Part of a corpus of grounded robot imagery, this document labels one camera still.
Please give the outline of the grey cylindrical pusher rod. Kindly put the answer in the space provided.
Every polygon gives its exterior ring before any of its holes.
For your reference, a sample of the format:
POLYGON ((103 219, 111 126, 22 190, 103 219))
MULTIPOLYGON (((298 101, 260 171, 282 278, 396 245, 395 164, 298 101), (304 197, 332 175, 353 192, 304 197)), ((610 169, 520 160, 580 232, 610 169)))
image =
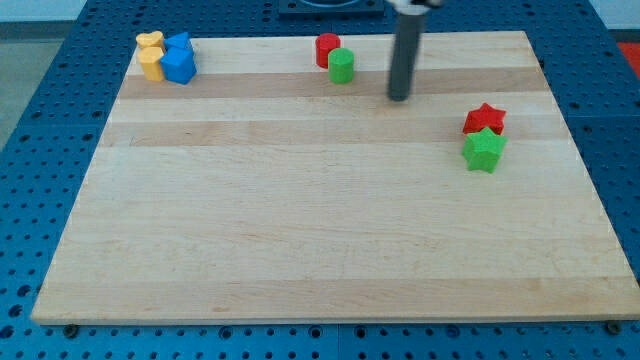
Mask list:
POLYGON ((387 96, 395 102, 409 98, 426 14, 397 15, 387 96))

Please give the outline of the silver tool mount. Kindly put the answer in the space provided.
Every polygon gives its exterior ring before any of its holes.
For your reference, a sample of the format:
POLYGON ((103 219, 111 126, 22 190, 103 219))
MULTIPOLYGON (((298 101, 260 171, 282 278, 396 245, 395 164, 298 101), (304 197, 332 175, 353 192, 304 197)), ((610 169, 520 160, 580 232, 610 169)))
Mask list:
POLYGON ((400 14, 426 14, 441 8, 444 0, 388 0, 394 10, 400 14))

